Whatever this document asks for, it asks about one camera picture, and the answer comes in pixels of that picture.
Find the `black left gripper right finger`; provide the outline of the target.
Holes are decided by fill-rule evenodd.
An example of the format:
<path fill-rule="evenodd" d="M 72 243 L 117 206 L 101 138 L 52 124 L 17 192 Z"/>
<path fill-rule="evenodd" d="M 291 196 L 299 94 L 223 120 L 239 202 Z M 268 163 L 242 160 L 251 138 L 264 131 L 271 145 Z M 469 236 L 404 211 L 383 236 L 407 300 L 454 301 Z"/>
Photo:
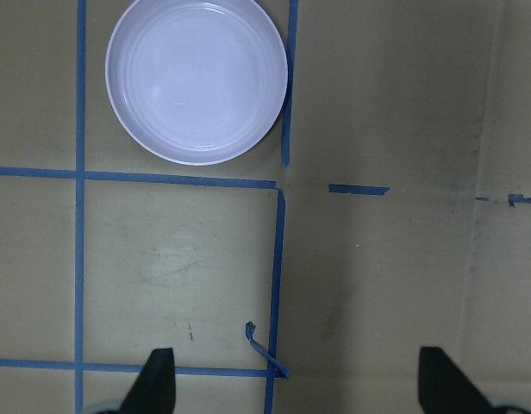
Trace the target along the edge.
<path fill-rule="evenodd" d="M 439 347 L 419 353 L 418 400 L 424 413 L 492 413 L 494 407 Z"/>

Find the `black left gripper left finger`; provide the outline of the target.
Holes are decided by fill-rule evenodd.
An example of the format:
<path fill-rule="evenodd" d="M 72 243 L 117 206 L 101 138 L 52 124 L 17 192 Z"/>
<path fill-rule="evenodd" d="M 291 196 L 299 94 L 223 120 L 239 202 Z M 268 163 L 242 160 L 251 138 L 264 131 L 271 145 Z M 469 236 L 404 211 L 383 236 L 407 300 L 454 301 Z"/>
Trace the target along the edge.
<path fill-rule="evenodd" d="M 119 413 L 171 414 L 176 404 L 172 348 L 156 348 L 122 401 Z"/>

